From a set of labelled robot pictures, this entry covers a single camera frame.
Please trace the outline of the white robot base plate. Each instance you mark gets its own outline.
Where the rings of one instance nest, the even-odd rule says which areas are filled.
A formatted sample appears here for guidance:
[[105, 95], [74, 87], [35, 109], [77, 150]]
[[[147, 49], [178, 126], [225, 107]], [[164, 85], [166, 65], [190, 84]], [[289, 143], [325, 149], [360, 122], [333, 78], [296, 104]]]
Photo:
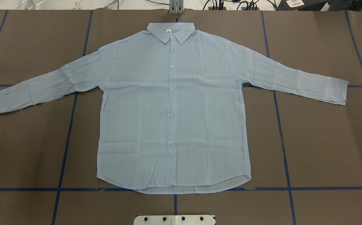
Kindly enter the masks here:
[[215, 225], [214, 215], [146, 215], [137, 216], [134, 225]]

